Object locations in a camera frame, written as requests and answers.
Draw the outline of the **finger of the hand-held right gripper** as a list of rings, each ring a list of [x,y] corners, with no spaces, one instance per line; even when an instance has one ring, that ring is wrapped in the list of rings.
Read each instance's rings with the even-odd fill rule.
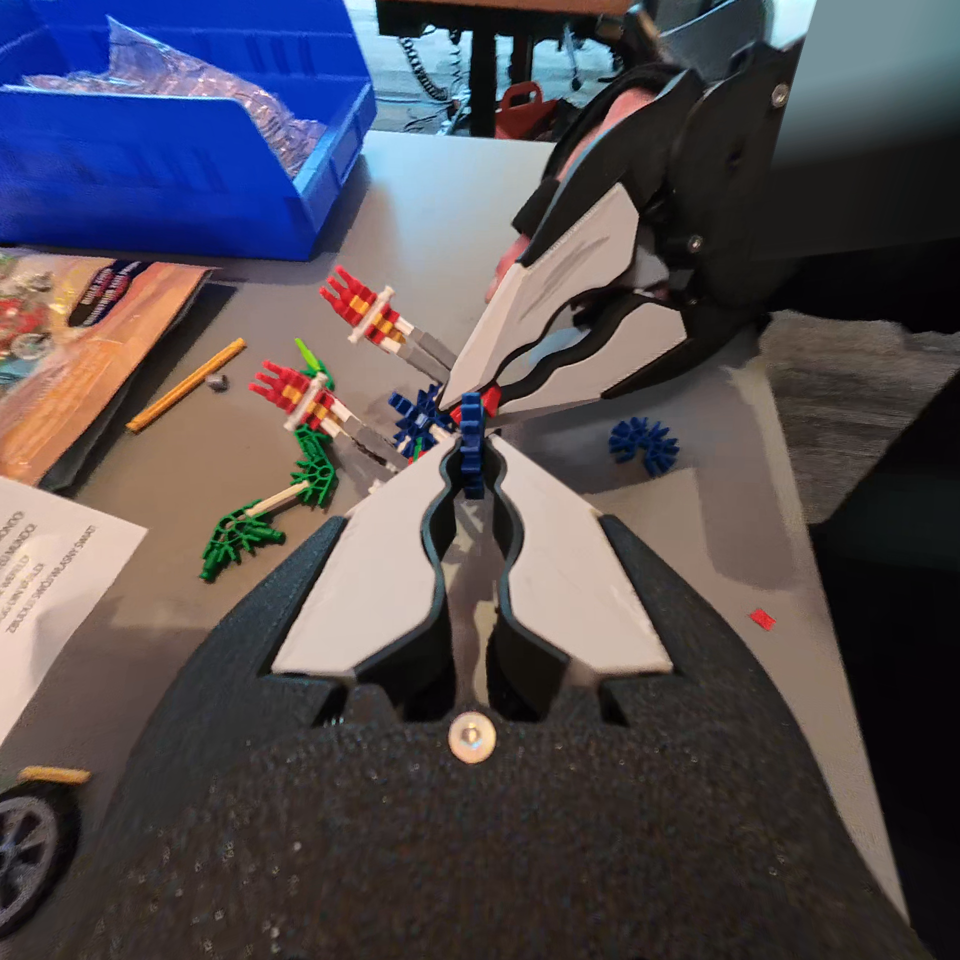
[[[578,342],[544,354],[527,376],[502,387],[495,424],[596,402],[687,338],[681,311],[630,294],[607,306]]]
[[[490,299],[439,399],[443,411],[481,392],[515,351],[534,345],[573,298],[602,289],[633,263],[640,215],[616,183],[531,266],[515,261]]]

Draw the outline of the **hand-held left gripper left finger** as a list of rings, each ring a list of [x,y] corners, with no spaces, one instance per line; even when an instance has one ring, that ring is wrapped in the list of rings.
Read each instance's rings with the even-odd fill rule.
[[[272,662],[273,674],[358,679],[367,661],[426,624],[445,592],[426,523],[450,490],[442,467],[455,445],[452,437],[438,441],[345,515]]]

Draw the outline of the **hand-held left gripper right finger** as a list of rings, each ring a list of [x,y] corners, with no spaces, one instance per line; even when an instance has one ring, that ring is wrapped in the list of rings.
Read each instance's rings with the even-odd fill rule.
[[[673,663],[601,524],[601,513],[505,438],[487,439],[511,625],[596,681]]]

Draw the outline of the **blue snowflake connector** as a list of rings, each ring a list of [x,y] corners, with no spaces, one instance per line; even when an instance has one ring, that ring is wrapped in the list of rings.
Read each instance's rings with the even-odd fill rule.
[[[670,472],[680,453],[678,439],[669,427],[647,417],[633,416],[612,426],[607,439],[608,454],[613,462],[626,464],[636,461],[646,474],[657,478]]]
[[[484,450],[486,409],[480,392],[462,395],[460,404],[460,451],[462,492],[466,499],[484,497]]]

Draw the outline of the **colourful construction toy model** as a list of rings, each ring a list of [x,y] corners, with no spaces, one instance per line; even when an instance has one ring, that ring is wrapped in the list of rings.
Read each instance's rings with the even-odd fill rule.
[[[439,406],[454,356],[436,338],[402,317],[393,306],[393,289],[375,292],[338,266],[319,294],[349,325],[349,342],[369,343],[404,361],[429,382],[414,398],[398,391],[390,393],[388,403],[396,420],[394,433],[386,438],[342,401],[328,369],[305,346],[299,348],[302,368],[264,361],[248,388],[284,414],[283,428],[294,436],[302,452],[300,469],[306,471],[309,462],[318,461],[322,474],[332,474],[328,446],[345,442],[391,476],[442,441],[461,436],[461,400],[448,411]],[[492,386],[480,394],[487,421],[498,411],[500,390]]]

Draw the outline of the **person's right forearm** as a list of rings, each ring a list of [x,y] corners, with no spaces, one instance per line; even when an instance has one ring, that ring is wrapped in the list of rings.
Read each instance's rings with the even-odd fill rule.
[[[959,239],[798,258],[753,327],[775,313],[841,322],[886,321],[910,333],[959,330]]]

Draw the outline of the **person's right hand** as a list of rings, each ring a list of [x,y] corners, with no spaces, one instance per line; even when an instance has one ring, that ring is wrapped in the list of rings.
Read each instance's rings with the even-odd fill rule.
[[[510,267],[524,253],[529,246],[536,227],[546,213],[549,203],[552,201],[557,189],[564,179],[570,174],[571,168],[579,160],[582,154],[588,150],[594,141],[612,130],[619,123],[624,121],[631,114],[647,107],[655,99],[655,94],[651,88],[643,85],[634,85],[626,88],[622,93],[610,101],[609,106],[599,114],[596,123],[590,126],[584,126],[581,118],[572,126],[572,130],[582,130],[576,142],[569,148],[564,147],[554,150],[551,160],[554,161],[557,154],[563,160],[552,174],[546,175],[537,187],[534,194],[524,204],[518,212],[512,223],[517,236],[511,245],[498,261],[493,278],[487,287],[485,294],[485,303],[488,304],[497,293],[498,287],[505,278]]]

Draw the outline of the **red tool bag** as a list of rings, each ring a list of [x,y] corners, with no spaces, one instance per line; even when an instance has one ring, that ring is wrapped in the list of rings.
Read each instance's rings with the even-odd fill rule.
[[[494,138],[498,140],[547,140],[551,136],[559,101],[545,99],[534,80],[511,85],[494,114]]]

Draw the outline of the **long yellow rod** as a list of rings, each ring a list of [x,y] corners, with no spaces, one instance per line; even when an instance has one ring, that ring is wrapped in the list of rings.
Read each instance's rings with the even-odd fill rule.
[[[152,425],[160,417],[166,414],[169,410],[182,402],[193,391],[205,384],[210,377],[219,374],[222,371],[222,368],[233,361],[236,356],[245,351],[246,347],[247,342],[243,338],[238,338],[229,343],[208,361],[203,363],[188,376],[186,376],[186,378],[176,384],[173,389],[168,390],[164,395],[162,395],[162,397],[151,403],[150,406],[128,421],[126,423],[126,431],[132,434],[138,434],[142,432],[144,429]]]

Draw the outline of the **dark grey sheet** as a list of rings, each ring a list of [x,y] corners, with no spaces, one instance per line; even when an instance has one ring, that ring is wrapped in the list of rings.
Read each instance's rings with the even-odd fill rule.
[[[211,281],[194,294],[176,319],[128,377],[114,398],[73,442],[38,483],[47,493],[75,498],[119,440],[126,423],[174,383],[174,374],[187,373],[194,347],[235,296],[238,283]]]

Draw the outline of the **toy models instruction sheet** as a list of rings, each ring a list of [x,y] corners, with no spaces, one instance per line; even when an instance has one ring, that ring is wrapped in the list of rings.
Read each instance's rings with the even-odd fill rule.
[[[146,534],[137,524],[2,478],[2,740]]]

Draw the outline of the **person's torso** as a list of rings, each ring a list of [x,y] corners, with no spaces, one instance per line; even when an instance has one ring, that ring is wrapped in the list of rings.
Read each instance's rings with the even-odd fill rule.
[[[958,958],[958,374],[809,533],[913,927]]]

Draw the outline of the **brown plastic bag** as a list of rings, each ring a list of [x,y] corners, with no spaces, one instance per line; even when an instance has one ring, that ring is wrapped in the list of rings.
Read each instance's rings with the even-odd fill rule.
[[[2,249],[2,477],[38,485],[210,274],[205,266],[132,256]]]

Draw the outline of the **black wheel with grey hub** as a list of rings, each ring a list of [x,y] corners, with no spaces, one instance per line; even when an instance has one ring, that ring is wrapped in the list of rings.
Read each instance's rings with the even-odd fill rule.
[[[81,837],[76,790],[28,780],[1,794],[1,937],[32,918],[64,877]]]

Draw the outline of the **blue plastic bin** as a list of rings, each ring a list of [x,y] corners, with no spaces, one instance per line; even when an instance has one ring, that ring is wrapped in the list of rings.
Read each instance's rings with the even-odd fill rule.
[[[2,2],[1,18],[3,242],[311,258],[377,115],[345,2]],[[106,71],[109,18],[320,122],[298,174],[231,100],[20,85]]]

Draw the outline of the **clear plastic bag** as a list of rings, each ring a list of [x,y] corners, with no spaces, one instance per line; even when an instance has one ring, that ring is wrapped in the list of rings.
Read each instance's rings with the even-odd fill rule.
[[[244,109],[288,177],[299,174],[326,132],[325,124],[296,117],[277,96],[245,78],[112,17],[106,20],[109,66],[105,72],[25,76],[22,86],[63,93],[227,99]]]

